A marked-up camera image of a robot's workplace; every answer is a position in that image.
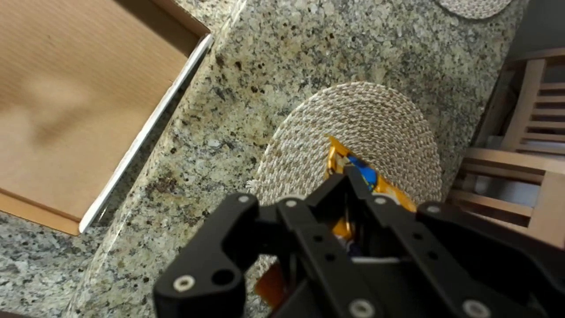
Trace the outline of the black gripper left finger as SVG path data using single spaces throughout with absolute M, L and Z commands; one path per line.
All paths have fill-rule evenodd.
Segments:
M 351 261 L 330 231 L 348 187 L 348 178 L 333 177 L 303 199 L 224 198 L 153 284 L 157 318 L 240 318 L 245 272 L 259 256 L 280 260 L 275 318 L 351 318 Z

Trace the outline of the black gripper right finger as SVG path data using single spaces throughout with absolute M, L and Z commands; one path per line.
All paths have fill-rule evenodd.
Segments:
M 565 318 L 563 251 L 461 212 L 423 203 L 415 214 L 383 212 L 441 309 L 487 318 Z

